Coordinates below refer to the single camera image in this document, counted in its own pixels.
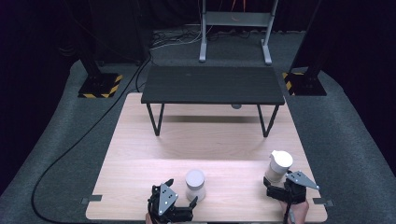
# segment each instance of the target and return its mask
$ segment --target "black tabletop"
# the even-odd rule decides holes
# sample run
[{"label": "black tabletop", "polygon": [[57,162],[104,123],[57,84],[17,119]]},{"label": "black tabletop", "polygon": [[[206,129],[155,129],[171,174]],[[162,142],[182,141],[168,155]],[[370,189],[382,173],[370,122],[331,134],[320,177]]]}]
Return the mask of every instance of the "black tabletop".
[{"label": "black tabletop", "polygon": [[153,66],[142,104],[283,105],[272,67]]}]

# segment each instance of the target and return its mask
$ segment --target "gray carpet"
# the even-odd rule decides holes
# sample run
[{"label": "gray carpet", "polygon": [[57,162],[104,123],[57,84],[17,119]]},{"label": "gray carpet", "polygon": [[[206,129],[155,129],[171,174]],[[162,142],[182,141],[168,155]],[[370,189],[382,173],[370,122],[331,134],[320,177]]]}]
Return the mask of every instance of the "gray carpet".
[{"label": "gray carpet", "polygon": [[[319,79],[327,96],[288,95],[281,74],[289,70],[303,37],[299,33],[273,34],[269,46],[272,66],[320,193],[335,203],[335,207],[328,208],[326,223],[396,223],[395,177],[343,89],[321,73]],[[199,42],[154,49],[152,61],[139,76],[138,86],[144,84],[149,68],[156,64],[265,66],[261,38],[262,35],[253,33],[249,38],[233,36],[210,41],[205,63],[198,63]],[[35,208],[50,220],[90,222],[85,218],[87,205],[80,202],[92,194],[126,92],[135,91],[135,79],[129,81],[137,69],[133,64],[101,67],[103,72],[123,75],[120,88],[113,98],[82,99],[77,98],[78,90],[87,75],[80,62],[73,65],[50,124],[1,196],[0,223],[48,223],[35,214],[31,195],[38,178],[63,154],[41,179],[35,192]]]}]

